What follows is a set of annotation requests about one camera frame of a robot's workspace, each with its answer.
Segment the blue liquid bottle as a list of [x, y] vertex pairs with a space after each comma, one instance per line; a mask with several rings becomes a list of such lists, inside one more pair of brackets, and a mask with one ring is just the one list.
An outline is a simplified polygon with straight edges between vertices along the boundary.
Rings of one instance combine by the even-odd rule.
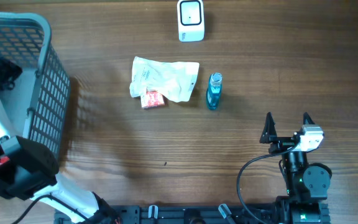
[[210, 110], [218, 107], [223, 89], [223, 76], [220, 73], [211, 74], [206, 90], [206, 104]]

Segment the clear plastic bag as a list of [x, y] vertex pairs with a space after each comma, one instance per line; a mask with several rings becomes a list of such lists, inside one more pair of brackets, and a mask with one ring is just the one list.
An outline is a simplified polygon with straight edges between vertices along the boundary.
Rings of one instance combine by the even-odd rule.
[[158, 62], [135, 57], [130, 95], [136, 98], [156, 91], [175, 103], [187, 102], [198, 79], [199, 68], [198, 62]]

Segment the red Kleenex tissue pack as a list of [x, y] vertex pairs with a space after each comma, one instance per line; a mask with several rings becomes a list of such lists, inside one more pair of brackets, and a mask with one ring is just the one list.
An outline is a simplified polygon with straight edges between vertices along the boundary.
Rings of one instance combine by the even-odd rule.
[[141, 107], [143, 109], [149, 109], [159, 106], [164, 106], [164, 97], [157, 91], [147, 91], [140, 97]]

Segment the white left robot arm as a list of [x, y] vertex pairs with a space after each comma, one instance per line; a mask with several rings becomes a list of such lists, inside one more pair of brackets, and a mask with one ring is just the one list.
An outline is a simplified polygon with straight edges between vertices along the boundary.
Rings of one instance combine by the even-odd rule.
[[0, 197], [32, 201], [16, 223], [21, 222], [37, 202], [56, 208], [73, 223], [121, 222], [105, 200], [77, 187], [59, 173], [57, 160], [46, 146], [19, 134], [1, 100]]

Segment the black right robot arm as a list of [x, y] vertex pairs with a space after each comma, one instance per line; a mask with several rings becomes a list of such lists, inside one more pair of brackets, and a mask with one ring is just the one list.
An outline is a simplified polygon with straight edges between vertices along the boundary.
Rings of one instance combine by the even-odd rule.
[[272, 114], [267, 113], [260, 142], [270, 144], [268, 154], [281, 156], [280, 172], [287, 188], [286, 196], [274, 203], [272, 223], [330, 223], [328, 197], [332, 170], [322, 163], [310, 163], [307, 154], [317, 150], [324, 138], [323, 129], [308, 113], [303, 125], [292, 137], [279, 137]]

